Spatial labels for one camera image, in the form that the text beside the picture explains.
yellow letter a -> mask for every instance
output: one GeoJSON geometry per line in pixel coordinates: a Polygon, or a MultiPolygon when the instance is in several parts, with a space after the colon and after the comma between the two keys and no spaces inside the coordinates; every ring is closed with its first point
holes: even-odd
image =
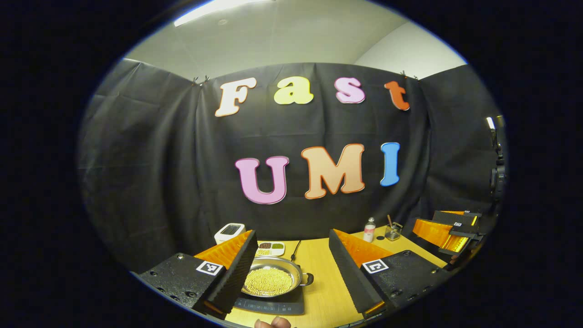
{"type": "Polygon", "coordinates": [[[314,98],[310,93],[310,80],[301,76],[292,76],[279,81],[278,88],[281,89],[275,93],[273,99],[281,105],[307,104],[314,98]]]}

pan handle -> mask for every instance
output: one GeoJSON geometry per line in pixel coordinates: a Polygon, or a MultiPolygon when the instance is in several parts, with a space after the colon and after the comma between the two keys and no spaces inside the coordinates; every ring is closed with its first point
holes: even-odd
{"type": "Polygon", "coordinates": [[[306,284],[299,284],[299,286],[311,285],[312,282],[314,282],[314,275],[313,274],[311,274],[311,273],[302,273],[302,274],[308,275],[308,283],[306,283],[306,284]]]}

finger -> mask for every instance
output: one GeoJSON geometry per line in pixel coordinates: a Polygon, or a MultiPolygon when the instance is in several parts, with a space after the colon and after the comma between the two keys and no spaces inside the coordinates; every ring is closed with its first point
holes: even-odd
{"type": "Polygon", "coordinates": [[[292,324],[284,317],[277,316],[271,322],[273,328],[292,328],[292,324]]]}
{"type": "Polygon", "coordinates": [[[257,319],[257,321],[255,322],[255,328],[273,328],[273,327],[269,323],[257,319]]]}

ceiling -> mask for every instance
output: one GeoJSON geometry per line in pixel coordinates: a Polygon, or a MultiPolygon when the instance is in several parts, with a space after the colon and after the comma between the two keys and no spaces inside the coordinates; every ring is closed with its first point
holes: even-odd
{"type": "Polygon", "coordinates": [[[366,0],[274,0],[170,23],[125,57],[188,79],[291,62],[354,64],[406,22],[366,0]]]}

ceiling light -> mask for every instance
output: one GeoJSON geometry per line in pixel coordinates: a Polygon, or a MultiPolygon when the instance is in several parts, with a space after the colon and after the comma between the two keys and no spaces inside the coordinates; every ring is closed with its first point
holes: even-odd
{"type": "Polygon", "coordinates": [[[490,129],[493,130],[494,128],[494,122],[492,121],[491,117],[486,117],[486,121],[488,121],[488,125],[490,126],[490,129]]]}
{"type": "Polygon", "coordinates": [[[174,26],[180,26],[195,20],[212,12],[222,11],[225,9],[235,8],[240,5],[250,4],[251,2],[274,1],[274,0],[213,0],[174,21],[174,26]]]}

